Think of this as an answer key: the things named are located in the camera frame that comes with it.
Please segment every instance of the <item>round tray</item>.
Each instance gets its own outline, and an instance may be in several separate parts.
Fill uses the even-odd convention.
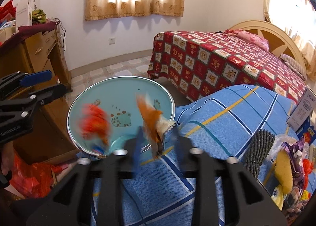
[[[152,105],[161,110],[165,118],[174,120],[174,101],[163,86],[137,76],[114,77],[87,88],[70,106],[67,130],[74,145],[96,158],[104,158],[115,149],[123,148],[125,141],[136,135],[139,126],[143,126],[143,118],[136,104],[137,95],[147,95]],[[107,118],[111,125],[109,148],[103,154],[94,148],[104,147],[98,137],[85,140],[81,136],[79,121],[83,116],[83,105],[90,103],[97,104],[109,116]],[[144,143],[142,152],[149,148],[148,143]]]

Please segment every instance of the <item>cable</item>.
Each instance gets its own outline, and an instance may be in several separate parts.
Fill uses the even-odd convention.
[[[130,198],[131,198],[131,199],[133,200],[133,202],[135,203],[136,208],[137,208],[137,210],[138,210],[138,212],[139,212],[139,215],[140,215],[140,217],[142,218],[143,224],[144,224],[145,226],[147,226],[147,224],[146,224],[146,222],[145,222],[145,220],[144,220],[144,217],[142,216],[142,213],[140,212],[140,209],[139,209],[139,207],[138,207],[138,205],[137,205],[135,199],[134,199],[134,198],[131,196],[131,194],[128,192],[128,190],[127,190],[126,187],[124,186],[123,182],[122,182],[122,181],[120,181],[120,182],[121,182],[121,184],[122,184],[124,190],[126,191],[126,193],[130,196]]]
[[[55,22],[56,23],[56,27],[58,27],[58,24],[59,24],[61,30],[63,31],[63,34],[61,34],[61,36],[60,36],[60,37],[63,38],[63,42],[60,43],[60,44],[63,47],[63,51],[65,52],[66,51],[66,29],[63,26],[63,24],[62,24],[62,22],[61,22],[61,20],[59,18],[50,18],[50,21],[51,22]]]

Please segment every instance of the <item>person's hand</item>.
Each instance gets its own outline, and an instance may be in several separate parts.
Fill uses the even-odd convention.
[[[8,172],[13,167],[14,162],[14,150],[13,150],[13,142],[5,144],[1,151],[1,171],[4,176],[8,174]]]

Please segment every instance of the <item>electrical outlet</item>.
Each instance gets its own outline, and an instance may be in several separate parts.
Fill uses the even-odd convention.
[[[115,38],[109,38],[109,45],[115,44]]]

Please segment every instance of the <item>red checkered bedspread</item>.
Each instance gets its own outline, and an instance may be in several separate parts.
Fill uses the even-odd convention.
[[[168,78],[191,101],[231,85],[251,84],[297,102],[306,87],[273,54],[237,37],[211,32],[157,34],[148,77]]]

